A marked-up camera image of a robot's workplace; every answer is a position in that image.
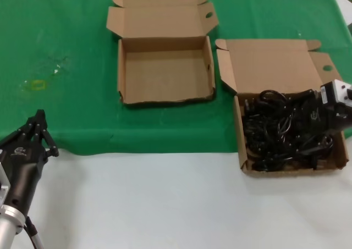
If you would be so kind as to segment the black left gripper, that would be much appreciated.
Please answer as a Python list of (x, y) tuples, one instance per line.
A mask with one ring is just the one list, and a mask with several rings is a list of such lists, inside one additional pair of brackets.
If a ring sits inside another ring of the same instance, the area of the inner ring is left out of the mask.
[[(4, 204), (22, 214), (29, 212), (48, 157), (59, 156), (58, 147), (47, 127), (45, 111), (38, 109), (23, 126), (1, 139), (1, 163), (10, 183)], [(40, 144), (42, 140), (48, 147), (47, 151)]]

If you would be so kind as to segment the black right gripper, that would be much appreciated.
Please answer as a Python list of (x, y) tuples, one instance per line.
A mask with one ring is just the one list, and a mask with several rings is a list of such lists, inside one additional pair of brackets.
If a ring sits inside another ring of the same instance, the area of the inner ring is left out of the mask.
[(351, 127), (351, 106), (324, 103), (320, 92), (309, 89), (288, 97), (284, 109), (296, 111), (293, 125), (305, 134), (289, 134), (285, 143), (293, 154), (329, 154), (335, 134)]

